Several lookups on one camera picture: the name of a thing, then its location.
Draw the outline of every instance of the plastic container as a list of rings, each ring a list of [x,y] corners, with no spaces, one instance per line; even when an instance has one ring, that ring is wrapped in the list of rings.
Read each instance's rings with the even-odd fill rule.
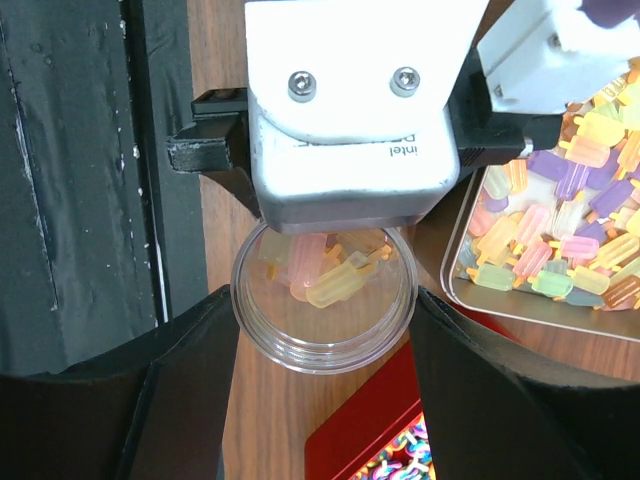
[[[361,289],[326,308],[304,301],[304,292],[261,260],[265,233],[274,232],[265,223],[251,232],[234,264],[231,296],[238,323],[263,354],[292,370],[329,375],[373,362],[400,339],[418,292],[413,253],[395,229],[369,232],[386,239],[391,255]]]

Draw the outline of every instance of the green popsicle candy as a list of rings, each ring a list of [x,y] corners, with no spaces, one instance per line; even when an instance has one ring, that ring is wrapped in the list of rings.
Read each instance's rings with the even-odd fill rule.
[[[564,298],[573,290],[573,278],[542,270],[537,277],[529,277],[534,292],[551,298]]]
[[[516,275],[511,270],[496,267],[488,263],[483,263],[477,270],[467,268],[467,273],[476,285],[500,290],[502,292],[513,289],[513,283],[516,280]]]

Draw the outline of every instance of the screw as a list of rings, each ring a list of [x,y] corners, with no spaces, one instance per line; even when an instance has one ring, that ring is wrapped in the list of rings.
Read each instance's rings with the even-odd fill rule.
[[[316,79],[309,72],[294,72],[289,77],[289,96],[296,102],[309,102],[316,95]]]
[[[561,49],[562,43],[560,42],[560,37],[557,33],[554,33],[549,37],[549,45],[554,49]]]
[[[391,90],[399,97],[410,97],[420,86],[420,74],[411,67],[395,71],[391,80]]]

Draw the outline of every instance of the translucent candy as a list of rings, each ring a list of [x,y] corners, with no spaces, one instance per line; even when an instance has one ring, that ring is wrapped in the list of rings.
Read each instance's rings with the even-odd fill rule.
[[[621,282],[616,283],[609,287],[604,293],[602,299],[609,308],[616,308],[624,301],[634,298],[636,299],[640,294],[640,278],[635,275],[629,275]],[[638,302],[634,304],[633,308],[638,308]]]
[[[589,202],[592,212],[587,216],[589,223],[605,218],[615,212],[633,193],[637,180],[613,182]]]
[[[554,238],[562,238],[563,235],[573,235],[580,223],[584,213],[583,195],[578,194],[575,200],[563,202],[556,212],[551,227],[551,235]]]
[[[504,168],[492,165],[487,167],[487,175],[484,179],[483,186],[489,195],[494,200],[499,200],[506,197],[511,193],[511,180],[507,176]]]
[[[595,295],[593,293],[585,292],[580,288],[574,288],[569,292],[569,295],[564,297],[564,302],[569,305],[573,305],[574,307],[602,307],[604,305],[604,300],[600,295]]]
[[[482,265],[489,257],[496,258],[504,247],[509,245],[518,231],[518,224],[508,217],[501,217],[487,234],[478,242],[480,257],[478,265]]]
[[[593,270],[602,266],[611,269],[624,262],[638,250],[640,250],[640,239],[630,233],[625,233],[600,247],[595,261],[591,262],[589,268]]]
[[[561,140],[558,145],[567,151],[565,154],[567,160],[593,168],[600,168],[607,163],[611,151],[609,147],[577,135],[571,139],[571,142]]]
[[[289,265],[293,235],[285,235],[267,228],[260,239],[258,258],[271,265],[286,267]]]
[[[600,248],[600,243],[588,237],[575,235],[563,235],[559,242],[549,242],[553,248],[557,248],[560,256],[570,258],[595,258]]]
[[[593,110],[587,112],[584,117],[576,116],[573,121],[579,125],[579,136],[607,147],[613,147],[618,144],[626,133],[622,123],[600,115]]]
[[[469,233],[476,237],[481,237],[489,231],[496,219],[482,205],[476,205],[469,221]]]
[[[294,285],[310,287],[320,277],[327,243],[326,233],[296,235],[289,260],[289,281]]]
[[[611,285],[620,283],[622,280],[624,280],[630,275],[635,275],[636,277],[640,277],[640,257],[634,258],[632,261],[627,263],[622,268],[622,270],[620,270],[613,277],[611,277]]]
[[[477,270],[468,268],[467,274],[476,285],[503,292],[511,290],[516,279],[512,271],[486,264],[480,265]]]
[[[534,242],[513,266],[513,273],[518,277],[515,287],[524,283],[528,277],[535,277],[551,258],[553,251],[545,242]]]
[[[351,262],[349,257],[345,263],[325,273],[315,285],[307,288],[307,301],[316,308],[326,308],[349,298],[364,287],[374,271],[373,265],[355,268]]]
[[[570,270],[567,275],[573,278],[573,284],[589,293],[600,295],[607,291],[611,279],[583,266],[578,266],[575,270]]]
[[[569,264],[566,260],[562,259],[549,260],[545,264],[543,270],[550,273],[557,273],[559,275],[566,275],[569,270]]]
[[[538,240],[540,234],[546,230],[550,219],[551,211],[546,206],[531,205],[518,223],[518,233],[515,237],[517,245],[514,253],[519,254],[522,247]]]
[[[564,298],[573,289],[573,279],[567,275],[542,270],[537,277],[529,278],[534,292],[551,298]]]
[[[640,164],[640,131],[633,132],[618,156],[620,169],[616,173],[618,180],[622,180],[627,172],[635,172]]]
[[[524,159],[511,160],[504,166],[504,169],[511,181],[511,193],[524,192],[529,185],[527,161]]]

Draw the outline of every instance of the wooden table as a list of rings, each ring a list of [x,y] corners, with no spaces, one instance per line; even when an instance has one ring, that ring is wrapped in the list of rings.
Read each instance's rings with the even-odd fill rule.
[[[481,31],[508,3],[491,2]],[[188,0],[188,5],[194,96],[210,89],[245,86],[244,0]],[[201,194],[209,288],[213,291],[229,282],[236,252],[256,221],[210,179],[202,177]],[[425,272],[422,281],[435,288]],[[544,355],[595,372],[640,380],[640,344],[516,320],[505,319],[504,325],[526,346]],[[407,339],[405,335],[396,349]],[[307,437],[389,355],[352,373],[318,377],[276,365],[241,334],[223,441],[227,478],[302,480]]]

